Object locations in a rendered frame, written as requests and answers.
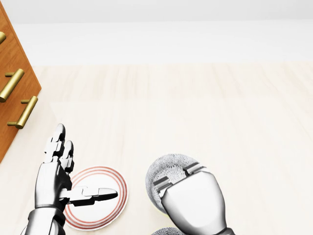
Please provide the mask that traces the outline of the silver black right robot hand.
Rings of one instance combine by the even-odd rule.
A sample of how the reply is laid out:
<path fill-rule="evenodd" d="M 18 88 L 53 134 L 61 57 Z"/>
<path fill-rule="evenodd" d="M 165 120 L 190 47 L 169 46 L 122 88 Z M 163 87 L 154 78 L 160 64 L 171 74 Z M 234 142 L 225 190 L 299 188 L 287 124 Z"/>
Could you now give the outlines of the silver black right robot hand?
<path fill-rule="evenodd" d="M 225 202 L 215 176 L 195 162 L 183 169 L 177 183 L 167 176 L 154 182 L 173 223 L 187 235 L 221 235 L 227 230 Z"/>

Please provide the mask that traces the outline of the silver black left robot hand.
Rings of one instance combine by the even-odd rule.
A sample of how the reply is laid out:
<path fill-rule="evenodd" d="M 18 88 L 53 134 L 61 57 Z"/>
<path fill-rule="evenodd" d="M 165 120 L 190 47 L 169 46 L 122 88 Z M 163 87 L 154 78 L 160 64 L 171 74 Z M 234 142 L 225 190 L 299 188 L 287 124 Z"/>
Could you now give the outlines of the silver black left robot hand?
<path fill-rule="evenodd" d="M 55 207 L 63 211 L 67 204 L 89 206 L 116 198 L 118 192 L 112 188 L 72 187 L 69 174 L 74 168 L 74 146 L 65 138 L 65 126 L 60 123 L 45 147 L 45 160 L 40 165 L 35 186 L 35 207 Z"/>

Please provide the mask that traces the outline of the grey patterned bowl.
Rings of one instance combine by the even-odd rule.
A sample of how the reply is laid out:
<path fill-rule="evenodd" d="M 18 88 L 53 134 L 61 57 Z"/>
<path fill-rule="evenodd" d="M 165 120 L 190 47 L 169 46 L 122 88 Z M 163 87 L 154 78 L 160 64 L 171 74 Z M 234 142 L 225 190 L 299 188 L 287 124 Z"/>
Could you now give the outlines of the grey patterned bowl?
<path fill-rule="evenodd" d="M 151 202 L 161 212 L 167 213 L 161 203 L 161 198 L 154 186 L 154 182 L 167 176 L 170 182 L 175 184 L 186 177 L 183 168 L 195 162 L 197 160 L 183 154 L 167 154 L 157 158 L 151 164 L 145 179 L 146 191 Z"/>
<path fill-rule="evenodd" d="M 153 232 L 151 235 L 186 235 L 186 234 L 177 228 L 167 227 L 167 228 L 161 228 Z"/>

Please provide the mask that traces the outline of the white plate with red rings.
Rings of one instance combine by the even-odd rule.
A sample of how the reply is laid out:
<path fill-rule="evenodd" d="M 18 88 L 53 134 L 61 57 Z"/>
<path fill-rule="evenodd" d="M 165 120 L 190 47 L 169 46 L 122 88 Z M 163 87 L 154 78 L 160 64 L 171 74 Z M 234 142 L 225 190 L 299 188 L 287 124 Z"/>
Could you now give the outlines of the white plate with red rings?
<path fill-rule="evenodd" d="M 117 170 L 108 166 L 93 166 L 78 172 L 71 178 L 72 188 L 112 188 L 117 197 L 96 201 L 93 205 L 67 205 L 64 210 L 66 224 L 81 231 L 94 231 L 111 224 L 124 210 L 129 196 L 127 181 Z"/>

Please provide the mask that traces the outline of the wooden cabinet drawer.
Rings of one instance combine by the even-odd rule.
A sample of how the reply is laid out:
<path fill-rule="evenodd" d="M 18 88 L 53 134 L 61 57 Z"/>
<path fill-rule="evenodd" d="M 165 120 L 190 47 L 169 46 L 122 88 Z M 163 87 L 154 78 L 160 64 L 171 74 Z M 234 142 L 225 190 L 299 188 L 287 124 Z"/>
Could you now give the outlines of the wooden cabinet drawer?
<path fill-rule="evenodd" d="M 19 119 L 26 106 L 26 104 L 21 104 L 21 100 L 21 98 L 18 98 L 9 103 L 0 103 L 0 162 L 3 160 L 19 130 L 15 126 L 7 126 L 7 122 Z"/>
<path fill-rule="evenodd" d="M 33 70 L 30 66 L 30 63 L 25 56 L 24 51 L 21 49 L 21 59 L 16 62 L 12 69 L 5 69 L 4 71 L 0 70 L 0 91 L 6 85 L 10 77 L 5 77 L 6 72 L 15 72 L 17 69 L 23 69 L 24 75 L 12 91 L 11 95 L 5 101 L 6 103 L 12 102 L 18 98 L 29 99 L 33 95 L 36 95 L 40 90 L 40 85 L 34 76 Z"/>
<path fill-rule="evenodd" d="M 7 14 L 0 6 L 0 31 L 6 35 L 5 41 L 0 44 L 0 71 L 12 69 L 21 59 L 21 50 L 12 31 L 12 25 Z"/>

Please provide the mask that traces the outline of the wooden cabinet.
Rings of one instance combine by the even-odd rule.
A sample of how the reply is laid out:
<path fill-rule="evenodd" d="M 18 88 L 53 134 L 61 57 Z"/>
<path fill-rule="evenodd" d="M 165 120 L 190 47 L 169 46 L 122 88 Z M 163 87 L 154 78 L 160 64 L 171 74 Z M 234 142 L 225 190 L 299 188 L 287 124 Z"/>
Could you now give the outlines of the wooden cabinet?
<path fill-rule="evenodd" d="M 0 162 L 37 101 L 41 85 L 0 1 Z"/>

